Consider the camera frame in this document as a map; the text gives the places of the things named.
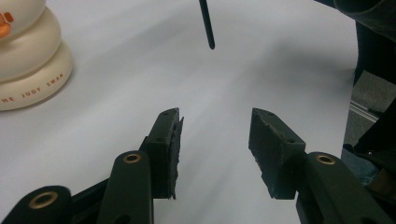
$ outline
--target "stacked rings toy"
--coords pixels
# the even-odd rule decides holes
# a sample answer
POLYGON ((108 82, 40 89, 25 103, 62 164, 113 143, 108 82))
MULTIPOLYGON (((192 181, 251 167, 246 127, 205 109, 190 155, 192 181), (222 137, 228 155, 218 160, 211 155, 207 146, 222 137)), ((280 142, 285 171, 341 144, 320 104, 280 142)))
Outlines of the stacked rings toy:
POLYGON ((72 68, 71 52, 45 0, 0 0, 0 111, 48 98, 72 68))

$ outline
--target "white table surface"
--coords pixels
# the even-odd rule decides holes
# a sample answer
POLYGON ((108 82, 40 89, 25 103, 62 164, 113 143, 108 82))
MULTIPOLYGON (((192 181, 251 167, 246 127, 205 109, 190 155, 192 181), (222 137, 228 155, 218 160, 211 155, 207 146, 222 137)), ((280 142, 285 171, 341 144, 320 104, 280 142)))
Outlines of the white table surface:
POLYGON ((311 0, 48 0, 75 69, 48 101, 0 113, 0 218, 34 189, 76 194, 107 178, 162 111, 185 117, 177 200, 155 221, 299 223, 271 200, 248 150, 252 107, 281 117, 306 151, 340 156, 357 61, 354 21, 311 0))

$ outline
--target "black rod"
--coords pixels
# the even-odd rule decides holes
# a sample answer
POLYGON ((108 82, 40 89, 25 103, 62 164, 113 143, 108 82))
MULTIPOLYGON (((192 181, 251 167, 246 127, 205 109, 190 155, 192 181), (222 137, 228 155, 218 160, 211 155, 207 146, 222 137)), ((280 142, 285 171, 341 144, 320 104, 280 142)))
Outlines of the black rod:
POLYGON ((206 29, 207 41, 211 49, 215 48, 215 37, 213 36, 212 24, 210 23, 209 9, 207 8, 206 0, 199 0, 201 5, 202 16, 204 17, 204 24, 206 29))

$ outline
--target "cream ring toy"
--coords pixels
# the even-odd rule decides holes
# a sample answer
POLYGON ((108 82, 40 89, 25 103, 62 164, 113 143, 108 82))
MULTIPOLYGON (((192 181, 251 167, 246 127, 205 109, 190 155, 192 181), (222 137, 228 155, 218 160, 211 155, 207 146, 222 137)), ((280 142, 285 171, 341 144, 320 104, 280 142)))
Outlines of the cream ring toy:
POLYGON ((70 77, 72 67, 72 55, 62 42, 55 55, 29 77, 0 83, 0 111, 32 105, 51 96, 70 77))
POLYGON ((0 82, 24 76, 37 69, 50 59, 60 43, 61 27, 52 12, 46 8, 33 26, 1 42, 0 82))
POLYGON ((45 6, 46 0, 0 0, 0 43, 37 21, 45 6))

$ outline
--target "black mechanical part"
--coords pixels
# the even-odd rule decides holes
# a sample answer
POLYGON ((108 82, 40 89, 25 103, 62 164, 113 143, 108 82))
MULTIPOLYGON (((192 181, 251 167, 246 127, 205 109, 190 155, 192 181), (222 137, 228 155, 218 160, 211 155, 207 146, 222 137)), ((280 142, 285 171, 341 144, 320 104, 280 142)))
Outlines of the black mechanical part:
MULTIPOLYGON (((139 150, 136 152, 137 154, 145 154, 145 152, 151 154, 153 160, 148 158, 148 156, 145 158, 145 160, 150 160, 148 163, 149 168, 144 171, 147 173, 141 175, 148 175, 150 181, 157 181, 157 188, 155 191, 151 188, 151 192, 149 193, 150 198, 142 199, 148 200, 143 203, 149 202, 152 204, 153 198, 160 199, 170 198, 171 196, 174 198, 176 197, 175 188, 177 182, 177 164, 180 151, 182 126, 183 119, 179 120, 178 108, 163 111, 156 119, 149 136, 145 137, 139 150)), ((117 170, 119 169, 113 171, 112 174, 114 176, 118 176, 117 170)), ((104 206, 103 199, 105 197, 107 184, 108 179, 83 190, 73 197, 70 196, 69 190, 64 187, 54 186, 37 189, 26 195, 13 208, 3 223, 96 223, 100 213, 99 209, 101 206, 104 206), (47 206, 45 208, 43 207, 41 210, 26 209, 25 205, 27 202, 29 202, 32 197, 40 195, 42 192, 56 192, 56 201, 50 197, 52 194, 45 194, 44 197, 39 199, 39 202, 45 203, 47 200, 50 200, 53 201, 52 203, 47 204, 47 206)), ((123 223, 128 221, 128 215, 124 215, 125 216, 123 217, 118 217, 118 222, 123 223)), ((150 221, 152 221, 152 218, 140 223, 148 223, 150 221)))
POLYGON ((66 224, 72 217, 71 195, 67 188, 48 186, 24 196, 3 224, 66 224))
POLYGON ((152 196, 176 198, 177 164, 183 119, 178 108, 163 111, 140 150, 148 153, 151 164, 152 196))
POLYGON ((249 148, 272 197, 292 199, 299 192, 303 224, 393 223, 340 160, 322 152, 306 155, 303 140, 273 113, 253 108, 249 148))
POLYGON ((393 223, 338 158, 312 152, 304 174, 323 216, 320 223, 393 223))
POLYGON ((149 156, 130 151, 114 161, 98 224, 152 224, 152 197, 149 156))
POLYGON ((262 170, 271 197, 294 199, 294 182, 301 178, 295 167, 302 163, 305 142, 277 115, 253 108, 248 148, 262 170))

